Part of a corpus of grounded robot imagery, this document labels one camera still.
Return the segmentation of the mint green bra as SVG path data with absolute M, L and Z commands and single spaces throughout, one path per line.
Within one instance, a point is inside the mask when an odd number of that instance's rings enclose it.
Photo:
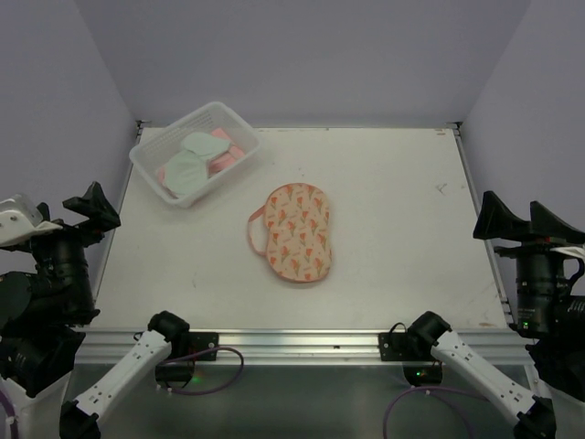
M 179 143 L 179 151 L 162 167 L 163 185 L 177 198 L 191 195 L 209 180 L 210 164 L 226 154 L 231 141 L 195 132 Z

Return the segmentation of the floral mesh laundry bag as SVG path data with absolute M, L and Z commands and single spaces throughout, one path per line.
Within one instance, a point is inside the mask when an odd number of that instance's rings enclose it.
M 322 281 L 333 265 L 330 203 L 320 188 L 289 183 L 274 189 L 248 219 L 248 243 L 281 279 Z

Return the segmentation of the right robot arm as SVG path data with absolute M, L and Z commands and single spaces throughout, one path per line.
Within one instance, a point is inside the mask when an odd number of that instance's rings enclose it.
M 539 382 L 548 395 L 508 379 L 427 311 L 406 330 L 409 348 L 446 364 L 511 423 L 516 438 L 584 435 L 584 299 L 572 293 L 584 275 L 584 234 L 537 201 L 520 219 L 493 192 L 483 194 L 473 237 L 511 241 L 495 254 L 516 264 L 517 320 Z

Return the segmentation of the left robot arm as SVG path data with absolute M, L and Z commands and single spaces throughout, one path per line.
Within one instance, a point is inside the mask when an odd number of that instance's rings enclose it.
M 83 327 L 99 314 L 86 248 L 121 225 L 102 187 L 62 203 L 84 220 L 53 219 L 45 203 L 16 194 L 1 203 L 1 248 L 35 261 L 32 273 L 1 276 L 1 407 L 7 438 L 99 438 L 120 399 L 169 358 L 189 330 L 180 317 L 154 315 L 134 347 L 97 383 L 64 399 Z

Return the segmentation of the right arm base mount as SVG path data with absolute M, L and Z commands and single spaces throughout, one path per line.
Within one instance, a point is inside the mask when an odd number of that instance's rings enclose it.
M 388 332 L 378 334 L 378 352 L 383 362 L 399 362 L 410 386 L 439 385 L 443 379 L 442 363 L 428 348 L 419 348 L 418 339 L 408 334 L 407 327 L 398 322 Z

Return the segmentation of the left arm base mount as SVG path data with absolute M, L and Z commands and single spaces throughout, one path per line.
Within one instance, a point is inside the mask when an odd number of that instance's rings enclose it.
M 218 345 L 218 341 L 219 335 L 217 332 L 189 332 L 188 334 L 184 334 L 173 345 L 169 358 L 176 359 L 214 348 Z M 179 387 L 180 389 L 184 389 L 195 379 L 196 362 L 215 361 L 216 357 L 217 353 L 212 352 L 197 359 L 157 365 L 154 369 L 155 380 L 159 385 L 166 388 Z

